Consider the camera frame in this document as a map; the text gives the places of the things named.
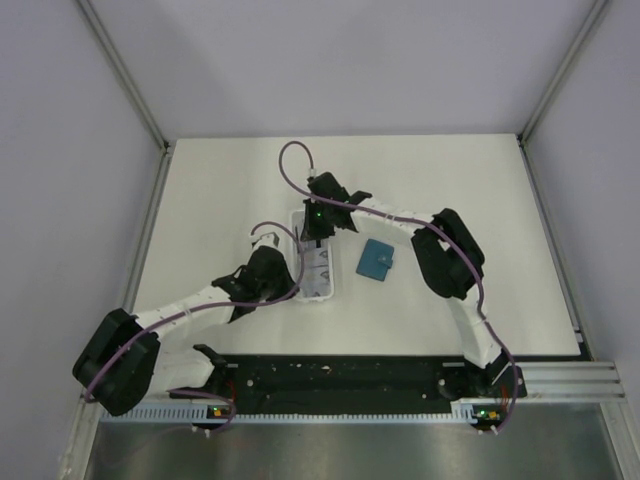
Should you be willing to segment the white plastic basket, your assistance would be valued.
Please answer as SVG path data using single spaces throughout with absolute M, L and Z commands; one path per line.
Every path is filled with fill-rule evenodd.
M 304 211 L 294 210 L 290 214 L 290 230 L 298 245 L 291 245 L 290 265 L 294 267 L 294 278 L 300 271 L 300 254 L 304 258 L 304 275 L 295 299 L 300 303 L 322 302 L 334 295 L 334 270 L 331 244 L 328 239 L 303 240 Z

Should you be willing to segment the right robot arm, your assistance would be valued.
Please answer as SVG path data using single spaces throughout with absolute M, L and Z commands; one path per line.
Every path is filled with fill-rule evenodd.
M 307 188 L 295 190 L 307 198 L 303 232 L 309 238 L 329 238 L 341 229 L 413 251 L 426 286 L 446 301 L 461 340 L 463 384 L 440 381 L 450 397 L 489 396 L 501 385 L 519 395 L 523 381 L 517 363 L 484 312 L 485 255 L 456 211 L 445 208 L 427 218 L 368 192 L 350 194 L 329 172 L 311 172 Z

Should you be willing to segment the silver VIP card top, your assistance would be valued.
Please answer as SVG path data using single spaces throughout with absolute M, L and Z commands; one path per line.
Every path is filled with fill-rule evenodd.
M 301 243 L 300 243 L 301 250 L 304 253 L 312 252 L 313 250 L 315 250 L 316 248 L 314 248 L 314 240 L 310 239 L 307 236 L 307 234 L 302 230 L 300 230 L 299 233 L 300 233 L 300 239 L 301 239 Z

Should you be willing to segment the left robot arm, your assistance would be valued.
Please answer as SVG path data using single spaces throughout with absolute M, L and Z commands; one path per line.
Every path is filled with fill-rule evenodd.
M 165 393 L 216 396 L 226 387 L 226 362 L 207 345 L 206 331 L 291 299 L 303 268 L 277 247 L 255 245 L 246 264 L 188 297 L 137 313 L 115 309 L 90 338 L 72 374 L 86 400 L 113 416 Z

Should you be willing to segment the blue leather card holder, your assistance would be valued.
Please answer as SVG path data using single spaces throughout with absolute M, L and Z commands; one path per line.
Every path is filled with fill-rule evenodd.
M 393 266 L 395 249 L 393 246 L 374 239 L 368 239 L 356 267 L 356 273 L 365 278 L 384 282 Z

